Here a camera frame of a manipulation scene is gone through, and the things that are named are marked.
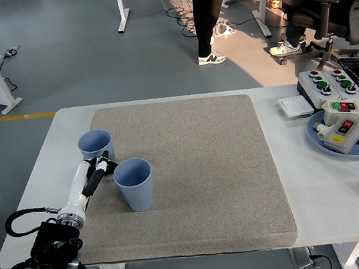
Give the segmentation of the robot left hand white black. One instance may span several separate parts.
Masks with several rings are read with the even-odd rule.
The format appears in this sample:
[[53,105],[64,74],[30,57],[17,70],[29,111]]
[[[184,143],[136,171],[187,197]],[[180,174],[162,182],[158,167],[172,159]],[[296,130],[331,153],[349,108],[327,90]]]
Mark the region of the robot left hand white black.
[[79,230],[83,227],[89,198],[95,193],[103,176],[112,175],[118,166],[117,163],[107,157],[108,155],[108,151],[104,151],[102,156],[84,160],[79,164],[68,202],[59,211],[57,223],[74,226]]

